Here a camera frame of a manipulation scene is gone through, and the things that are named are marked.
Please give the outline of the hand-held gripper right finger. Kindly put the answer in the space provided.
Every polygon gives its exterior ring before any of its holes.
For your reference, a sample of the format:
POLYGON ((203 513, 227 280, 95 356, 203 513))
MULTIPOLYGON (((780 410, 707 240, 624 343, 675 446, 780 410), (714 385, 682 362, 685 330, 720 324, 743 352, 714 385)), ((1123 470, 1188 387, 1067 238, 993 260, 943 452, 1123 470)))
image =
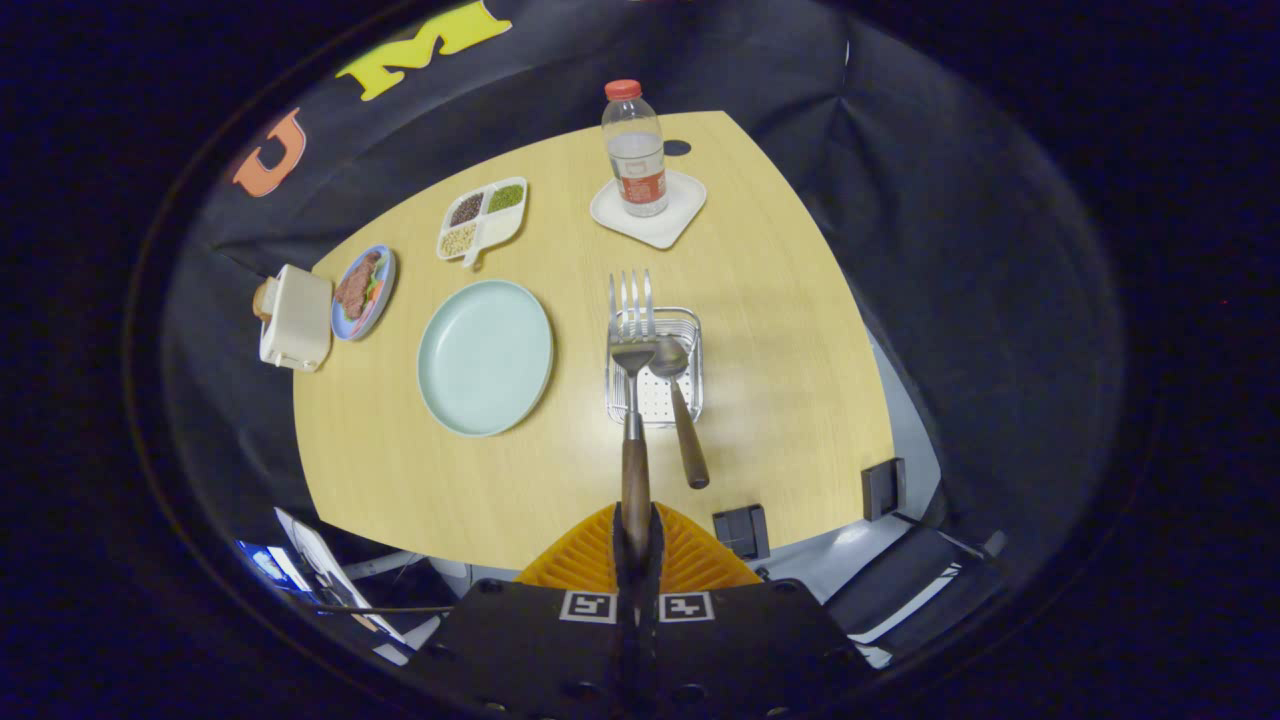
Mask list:
POLYGON ((685 515, 657 503, 655 591, 641 615, 654 719, 819 717, 870 665, 796 579, 763 580, 685 515))

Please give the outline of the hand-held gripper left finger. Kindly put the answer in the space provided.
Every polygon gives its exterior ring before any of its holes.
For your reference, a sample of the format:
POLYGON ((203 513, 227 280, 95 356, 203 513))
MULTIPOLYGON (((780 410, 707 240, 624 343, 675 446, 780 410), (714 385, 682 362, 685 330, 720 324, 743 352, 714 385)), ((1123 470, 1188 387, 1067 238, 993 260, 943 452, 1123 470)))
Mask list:
POLYGON ((613 505, 590 514, 512 582, 477 582, 411 659, 411 676, 479 714, 639 712, 636 589, 618 515, 613 505))

